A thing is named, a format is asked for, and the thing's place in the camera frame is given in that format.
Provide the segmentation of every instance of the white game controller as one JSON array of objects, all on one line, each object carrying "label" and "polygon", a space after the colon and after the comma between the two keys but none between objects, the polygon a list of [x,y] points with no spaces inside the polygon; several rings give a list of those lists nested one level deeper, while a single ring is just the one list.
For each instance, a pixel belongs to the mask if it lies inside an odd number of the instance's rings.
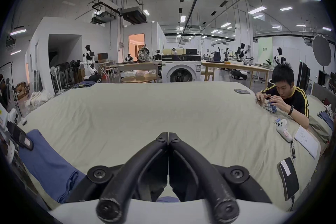
[{"label": "white game controller", "polygon": [[287,131],[287,120],[280,120],[277,124],[275,129],[278,133],[289,143],[292,141],[292,136]]}]

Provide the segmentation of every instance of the smartphone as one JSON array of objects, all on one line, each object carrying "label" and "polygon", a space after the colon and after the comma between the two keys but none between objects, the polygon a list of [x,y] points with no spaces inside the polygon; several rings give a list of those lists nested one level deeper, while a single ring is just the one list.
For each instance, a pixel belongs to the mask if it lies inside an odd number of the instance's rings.
[{"label": "smartphone", "polygon": [[240,90],[240,89],[234,89],[235,92],[237,93],[241,93],[241,94],[251,94],[249,91],[247,90]]}]

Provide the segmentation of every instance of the washing machine door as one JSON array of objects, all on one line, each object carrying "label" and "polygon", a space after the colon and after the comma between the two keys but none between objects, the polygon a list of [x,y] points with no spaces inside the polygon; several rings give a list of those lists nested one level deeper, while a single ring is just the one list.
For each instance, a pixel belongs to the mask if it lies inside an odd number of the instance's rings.
[{"label": "washing machine door", "polygon": [[187,65],[176,65],[167,73],[167,80],[169,82],[188,82],[195,81],[195,71]]}]

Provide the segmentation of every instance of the bed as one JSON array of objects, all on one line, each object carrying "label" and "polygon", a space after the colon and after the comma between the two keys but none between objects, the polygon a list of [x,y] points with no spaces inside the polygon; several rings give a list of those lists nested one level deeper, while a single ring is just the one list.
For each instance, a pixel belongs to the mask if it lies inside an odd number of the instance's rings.
[{"label": "bed", "polygon": [[[287,118],[294,135],[296,122],[281,111],[267,112],[256,104],[254,93],[237,82],[99,83],[53,98],[31,112],[22,129],[38,129],[83,173],[95,165],[125,163],[161,132],[175,132],[213,164],[246,167],[272,202],[288,210],[291,200],[284,200],[277,164],[290,157],[290,146],[275,130],[279,117]],[[295,149],[297,199],[318,158],[298,142]]]}]

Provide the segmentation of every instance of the paper sheet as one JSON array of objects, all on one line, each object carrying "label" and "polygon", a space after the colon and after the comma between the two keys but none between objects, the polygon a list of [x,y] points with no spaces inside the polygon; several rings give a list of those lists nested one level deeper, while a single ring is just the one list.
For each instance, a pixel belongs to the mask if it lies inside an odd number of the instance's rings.
[{"label": "paper sheet", "polygon": [[313,156],[315,159],[317,156],[317,150],[319,148],[318,142],[302,127],[297,130],[294,138]]}]

